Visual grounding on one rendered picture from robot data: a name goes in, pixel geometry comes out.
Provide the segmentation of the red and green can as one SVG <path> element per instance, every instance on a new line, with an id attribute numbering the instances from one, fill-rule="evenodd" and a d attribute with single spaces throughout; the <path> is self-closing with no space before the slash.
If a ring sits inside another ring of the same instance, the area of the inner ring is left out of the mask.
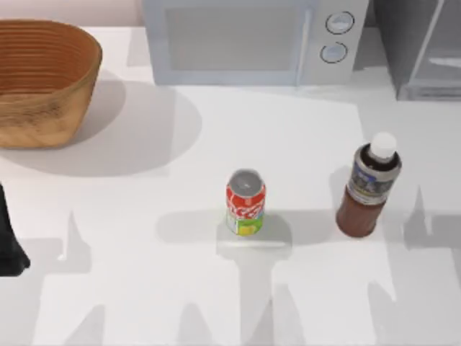
<path id="1" fill-rule="evenodd" d="M 266 185 L 254 169 L 238 169 L 226 185 L 226 223 L 238 236 L 252 236 L 262 228 Z"/>

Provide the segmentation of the microwave oven door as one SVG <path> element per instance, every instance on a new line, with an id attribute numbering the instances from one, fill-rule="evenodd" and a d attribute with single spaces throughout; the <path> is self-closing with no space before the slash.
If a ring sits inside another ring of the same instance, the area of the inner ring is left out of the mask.
<path id="1" fill-rule="evenodd" d="M 295 85 L 308 0 L 142 0 L 158 85 Z"/>

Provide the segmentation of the microwave oven knob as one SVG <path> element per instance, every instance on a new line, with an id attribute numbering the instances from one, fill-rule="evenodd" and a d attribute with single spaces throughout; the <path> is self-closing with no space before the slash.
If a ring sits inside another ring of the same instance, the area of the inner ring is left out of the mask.
<path id="1" fill-rule="evenodd" d="M 331 14 L 326 20 L 326 29 L 333 35 L 343 35 L 354 26 L 354 16 L 350 12 Z"/>
<path id="2" fill-rule="evenodd" d="M 348 55 L 348 48 L 343 43 L 336 42 L 332 45 L 325 45 L 320 51 L 320 58 L 328 64 L 335 64 L 343 61 Z"/>

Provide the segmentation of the grey cabinet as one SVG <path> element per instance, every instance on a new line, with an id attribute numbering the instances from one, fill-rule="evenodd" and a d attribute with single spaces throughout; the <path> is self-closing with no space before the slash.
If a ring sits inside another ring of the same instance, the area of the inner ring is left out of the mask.
<path id="1" fill-rule="evenodd" d="M 461 0 L 374 0 L 399 101 L 461 102 Z"/>

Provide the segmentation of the brown bottle with white cap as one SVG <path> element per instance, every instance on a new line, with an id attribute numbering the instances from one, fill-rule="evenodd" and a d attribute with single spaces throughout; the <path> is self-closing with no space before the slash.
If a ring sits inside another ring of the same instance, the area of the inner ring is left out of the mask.
<path id="1" fill-rule="evenodd" d="M 352 171 L 336 212 L 337 226 L 344 234 L 363 238 L 374 231 L 402 166 L 397 140 L 387 132 L 375 134 L 355 151 Z"/>

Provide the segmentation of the brown wooden basket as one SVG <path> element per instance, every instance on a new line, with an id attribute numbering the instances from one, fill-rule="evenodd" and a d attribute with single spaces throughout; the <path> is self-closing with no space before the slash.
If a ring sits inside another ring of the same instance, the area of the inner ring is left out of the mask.
<path id="1" fill-rule="evenodd" d="M 0 148 L 65 146 L 87 113 L 102 56 L 79 27 L 0 19 Z"/>

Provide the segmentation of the pale microwave oven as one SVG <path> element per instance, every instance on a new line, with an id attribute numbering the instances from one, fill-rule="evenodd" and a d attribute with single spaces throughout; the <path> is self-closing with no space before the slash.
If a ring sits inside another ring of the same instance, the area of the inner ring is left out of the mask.
<path id="1" fill-rule="evenodd" d="M 370 0 L 142 0 L 159 85 L 344 84 Z"/>

